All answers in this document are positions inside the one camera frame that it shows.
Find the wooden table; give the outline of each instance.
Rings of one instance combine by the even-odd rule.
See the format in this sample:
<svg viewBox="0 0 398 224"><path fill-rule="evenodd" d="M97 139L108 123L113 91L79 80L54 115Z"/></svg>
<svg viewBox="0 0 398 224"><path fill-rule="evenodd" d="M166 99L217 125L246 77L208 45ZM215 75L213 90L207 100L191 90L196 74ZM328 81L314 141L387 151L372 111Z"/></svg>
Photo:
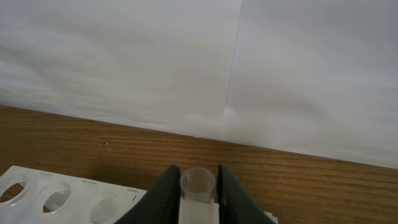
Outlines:
<svg viewBox="0 0 398 224"><path fill-rule="evenodd" d="M17 165L149 189L170 164L228 165L281 224L398 223L398 170L0 106L0 174Z"/></svg>

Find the white backdrop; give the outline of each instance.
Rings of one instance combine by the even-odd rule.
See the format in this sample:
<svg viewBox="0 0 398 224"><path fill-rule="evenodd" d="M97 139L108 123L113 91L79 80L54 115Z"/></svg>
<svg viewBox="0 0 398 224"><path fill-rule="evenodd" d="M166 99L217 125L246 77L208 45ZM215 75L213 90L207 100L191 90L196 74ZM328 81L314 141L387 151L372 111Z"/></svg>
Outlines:
<svg viewBox="0 0 398 224"><path fill-rule="evenodd" d="M398 168L397 10L0 0L0 103Z"/></svg>

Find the plastic vial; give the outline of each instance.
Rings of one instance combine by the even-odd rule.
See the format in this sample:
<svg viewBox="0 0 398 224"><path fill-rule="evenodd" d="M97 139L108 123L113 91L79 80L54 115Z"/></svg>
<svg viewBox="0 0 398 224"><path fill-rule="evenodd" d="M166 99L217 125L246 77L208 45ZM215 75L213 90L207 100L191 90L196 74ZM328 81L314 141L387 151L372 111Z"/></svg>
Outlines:
<svg viewBox="0 0 398 224"><path fill-rule="evenodd" d="M181 176L180 186L183 223L214 224L216 179L213 173L204 168L189 169Z"/></svg>

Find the rack hole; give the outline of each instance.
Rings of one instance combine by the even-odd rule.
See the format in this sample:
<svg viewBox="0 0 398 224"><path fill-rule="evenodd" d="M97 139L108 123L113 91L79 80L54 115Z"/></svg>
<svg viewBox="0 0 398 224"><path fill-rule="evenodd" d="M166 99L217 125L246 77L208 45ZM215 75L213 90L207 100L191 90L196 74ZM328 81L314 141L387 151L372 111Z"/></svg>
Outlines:
<svg viewBox="0 0 398 224"><path fill-rule="evenodd" d="M118 206L114 198L100 200L90 213L90 222L92 224L105 223L110 220L117 212Z"/></svg>
<svg viewBox="0 0 398 224"><path fill-rule="evenodd" d="M0 203L7 202L21 193L26 186L26 181L21 181L10 186L2 195L0 195Z"/></svg>
<svg viewBox="0 0 398 224"><path fill-rule="evenodd" d="M70 196L70 188L62 189L54 192L52 195L48 197L48 199L44 202L43 212L54 212L58 208L60 208L65 202L68 200Z"/></svg>

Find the brown wooden surface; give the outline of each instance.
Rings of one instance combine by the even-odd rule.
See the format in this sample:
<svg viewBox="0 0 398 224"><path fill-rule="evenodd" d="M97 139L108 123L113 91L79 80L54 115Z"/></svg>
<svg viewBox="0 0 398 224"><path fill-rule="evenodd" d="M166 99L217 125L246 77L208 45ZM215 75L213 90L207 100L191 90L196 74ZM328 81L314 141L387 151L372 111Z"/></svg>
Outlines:
<svg viewBox="0 0 398 224"><path fill-rule="evenodd" d="M0 106L0 174L17 165L149 189L169 164L228 165L281 224L398 223L398 170Z"/></svg>

